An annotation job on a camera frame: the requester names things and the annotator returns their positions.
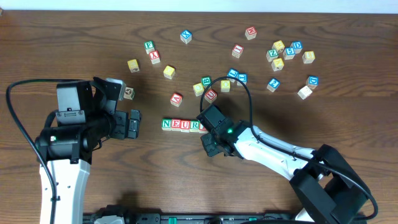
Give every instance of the yellow block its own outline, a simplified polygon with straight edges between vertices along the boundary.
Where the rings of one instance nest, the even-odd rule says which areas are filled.
[[[272,49],[275,49],[279,54],[284,51],[285,45],[281,40],[278,40],[277,42],[274,43],[274,45],[272,46]]]
[[[205,91],[205,88],[201,83],[198,83],[193,86],[193,91],[195,92],[195,96],[200,96]]]
[[[136,59],[132,59],[132,60],[128,61],[127,64],[129,65],[131,73],[139,71],[139,67],[138,67],[138,63],[137,63]]]

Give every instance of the wooden toy block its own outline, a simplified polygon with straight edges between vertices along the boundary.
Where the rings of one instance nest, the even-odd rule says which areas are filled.
[[[267,60],[268,62],[273,61],[278,58],[278,52],[274,49],[267,51]]]
[[[229,92],[231,89],[231,82],[229,80],[222,80],[221,81],[221,92]]]
[[[148,41],[144,43],[144,47],[145,47],[145,51],[147,52],[147,54],[154,52],[155,51],[155,45],[153,41]]]
[[[123,98],[128,99],[128,100],[132,100],[134,98],[135,94],[136,93],[134,92],[133,88],[126,87],[126,89],[124,91]]]
[[[290,47],[293,47],[294,53],[296,53],[296,54],[300,53],[301,50],[303,49],[303,45],[301,44],[301,41],[293,42],[292,45],[290,45]]]
[[[172,131],[180,131],[180,128],[181,128],[181,120],[172,119]]]
[[[267,89],[271,92],[275,92],[275,90],[278,88],[280,82],[276,79],[273,78],[271,81],[269,81],[267,85]]]
[[[240,58],[243,53],[243,47],[236,44],[235,47],[232,49],[232,56]]]
[[[193,91],[195,92],[195,96],[200,96],[205,91],[205,88],[201,83],[198,83],[193,86]]]
[[[164,74],[164,77],[173,79],[173,76],[175,75],[175,68],[168,65],[164,69],[163,74]]]
[[[203,77],[201,79],[201,84],[203,85],[204,88],[206,88],[208,85],[211,83],[211,78],[210,77]]]
[[[191,128],[191,122],[190,121],[181,120],[181,127],[180,127],[181,132],[189,133],[190,128]]]
[[[156,64],[156,63],[160,62],[160,57],[159,57],[159,53],[157,50],[149,53],[149,57],[150,57],[150,61],[152,62],[152,64]]]
[[[162,120],[162,129],[163,129],[163,131],[171,131],[172,130],[172,120],[171,119],[163,119]]]
[[[274,72],[282,70],[284,65],[285,65],[284,61],[281,58],[274,59],[272,61],[272,64],[271,64],[272,69],[273,69]]]
[[[207,91],[207,93],[205,94],[205,99],[207,100],[207,102],[212,103],[217,99],[217,93],[214,90],[209,90]]]
[[[238,79],[241,80],[245,85],[248,83],[248,75],[239,74]],[[243,86],[240,82],[237,82],[236,85]]]
[[[308,86],[311,90],[315,89],[318,86],[318,77],[309,76],[305,85]]]
[[[234,78],[238,78],[239,72],[236,71],[235,69],[231,68],[227,74],[228,77],[234,77]],[[233,78],[229,78],[229,81],[231,81],[231,83],[235,82],[235,79]]]
[[[190,132],[199,132],[199,121],[191,121]]]
[[[139,71],[139,67],[138,67],[138,63],[137,63],[136,59],[132,59],[132,60],[128,61],[127,64],[129,65],[131,73]]]
[[[298,95],[301,97],[301,99],[306,99],[309,95],[311,95],[312,90],[308,87],[305,86],[303,87],[300,91],[298,91]]]
[[[192,40],[192,34],[188,30],[184,30],[184,31],[182,31],[180,38],[181,38],[182,42],[187,44]]]
[[[284,50],[284,59],[285,60],[290,60],[294,58],[294,49],[292,47],[286,47]]]
[[[272,49],[276,50],[279,53],[282,53],[285,49],[285,45],[281,40],[278,40],[272,45]]]
[[[246,36],[246,38],[248,40],[254,39],[254,38],[256,38],[257,30],[254,27],[249,27],[246,29],[246,32],[244,33],[244,35]]]
[[[208,132],[207,129],[203,125],[199,124],[199,133],[207,133],[207,132]]]
[[[303,62],[304,63],[312,63],[315,60],[315,54],[313,51],[304,52],[303,54]]]
[[[174,93],[170,99],[170,103],[176,107],[179,107],[182,103],[182,96]]]

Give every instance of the wire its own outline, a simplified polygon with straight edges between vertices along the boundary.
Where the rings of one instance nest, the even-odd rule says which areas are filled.
[[[281,149],[281,148],[279,148],[277,146],[273,146],[273,145],[269,144],[268,142],[265,142],[259,135],[257,135],[256,132],[254,131],[254,127],[253,127],[253,111],[252,111],[251,94],[250,94],[250,91],[249,91],[248,87],[241,80],[239,80],[238,78],[235,78],[235,77],[219,77],[219,78],[215,79],[214,81],[212,81],[212,83],[210,83],[206,87],[205,91],[203,92],[203,94],[202,94],[202,96],[200,98],[200,112],[203,111],[203,108],[202,108],[203,97],[205,96],[205,93],[207,92],[207,90],[214,83],[216,83],[217,81],[225,80],[225,79],[233,79],[233,80],[236,80],[236,81],[240,82],[240,84],[242,84],[242,86],[246,90],[246,93],[248,94],[248,98],[249,98],[249,124],[250,124],[250,130],[251,130],[253,136],[259,142],[265,144],[266,146],[268,146],[268,147],[270,147],[272,149],[275,149],[276,151],[279,151],[279,152],[282,152],[284,154],[290,155],[290,156],[292,156],[294,158],[297,158],[297,159],[301,159],[303,161],[307,161],[307,162],[309,162],[309,163],[311,163],[311,164],[313,164],[315,166],[318,166],[318,167],[320,167],[322,169],[328,170],[328,171],[330,171],[330,172],[332,172],[334,174],[340,175],[341,177],[344,177],[345,179],[349,180],[351,183],[353,183],[355,186],[357,186],[357,188],[359,188],[363,192],[363,194],[365,194],[365,196],[367,196],[368,199],[370,199],[370,201],[371,201],[371,203],[373,205],[373,209],[374,209],[373,213],[371,215],[366,216],[366,217],[356,217],[356,218],[354,218],[354,220],[356,220],[356,221],[359,221],[359,220],[361,220],[361,221],[363,221],[363,220],[371,220],[371,219],[373,219],[374,217],[377,216],[377,214],[379,213],[379,207],[377,205],[376,199],[374,199],[374,197],[367,190],[365,190],[364,187],[362,187],[361,184],[359,184],[359,181],[357,180],[356,177],[352,177],[351,175],[346,174],[345,170],[341,170],[338,167],[330,167],[330,166],[321,164],[321,163],[319,163],[317,161],[314,161],[312,159],[309,159],[307,157],[304,157],[304,156],[302,156],[300,154],[297,154],[295,152],[290,152],[290,151],[287,151],[285,149]]]
[[[70,81],[79,81],[79,80],[72,80],[72,79],[33,79],[33,80],[22,80],[19,82],[14,82],[11,85],[9,85],[7,87],[7,92],[6,92],[6,101],[7,101],[7,106],[8,106],[8,110],[10,111],[10,114],[12,116],[12,118],[14,119],[15,123],[17,124],[17,127],[19,128],[19,130],[21,131],[21,133],[24,135],[24,137],[26,138],[27,142],[30,144],[30,146],[32,147],[33,151],[36,153],[37,158],[39,159],[40,164],[42,165],[45,173],[47,174],[47,177],[49,178],[50,181],[50,185],[51,185],[51,190],[52,190],[52,206],[51,206],[51,214],[50,214],[50,224],[54,223],[54,218],[55,218],[55,207],[57,204],[57,188],[55,185],[55,181],[52,178],[52,175],[50,173],[49,168],[47,167],[42,155],[40,154],[39,150],[37,149],[35,142],[33,142],[32,138],[30,138],[29,134],[27,133],[27,131],[25,130],[24,126],[22,125],[21,121],[19,121],[14,108],[12,107],[11,104],[11,90],[12,88],[14,88],[15,86],[21,85],[21,84],[26,84],[26,83],[36,83],[36,82],[70,82]]]

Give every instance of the wooden table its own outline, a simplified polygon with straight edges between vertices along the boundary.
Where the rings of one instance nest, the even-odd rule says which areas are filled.
[[[244,30],[258,35],[246,40]],[[185,45],[180,33],[193,40]],[[144,42],[153,40],[161,62],[152,65]],[[301,55],[273,72],[266,50],[282,40],[301,40],[316,60]],[[234,44],[244,53],[231,56]],[[379,203],[370,223],[398,217],[398,16],[358,14],[237,14],[176,12],[4,11],[0,17],[0,223],[38,223],[39,165],[5,104],[6,87],[30,78],[122,79],[136,90],[119,110],[141,110],[139,139],[109,140],[93,154],[85,212],[107,204],[156,208],[172,213],[299,211],[287,180],[252,161],[209,158],[195,133],[162,131],[162,118],[194,119],[200,97],[192,85],[232,67],[248,74],[254,123],[284,141],[305,147],[336,147],[368,184]],[[138,59],[140,72],[127,61]],[[177,69],[165,79],[166,65]],[[320,85],[306,100],[297,96],[309,75]],[[278,78],[275,93],[267,82]],[[219,92],[216,104],[236,121],[248,119],[242,87]],[[183,95],[179,108],[172,93]],[[55,84],[18,87],[12,102],[35,138],[48,113],[57,109]],[[368,202],[365,214],[372,212]]]

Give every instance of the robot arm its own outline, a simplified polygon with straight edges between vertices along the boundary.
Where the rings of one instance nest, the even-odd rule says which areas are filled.
[[[350,223],[368,199],[352,182],[335,174],[323,189],[318,181],[324,175],[330,174],[328,170],[276,150],[278,148],[295,152],[316,163],[338,167],[355,177],[361,186],[366,186],[341,154],[330,146],[323,145],[317,151],[294,146],[273,138],[254,126],[255,136],[248,122],[240,121],[234,124],[215,105],[210,105],[202,111],[197,119],[209,131],[201,137],[208,156],[223,152],[225,156],[253,160],[289,180],[304,206],[295,220],[332,224]]]

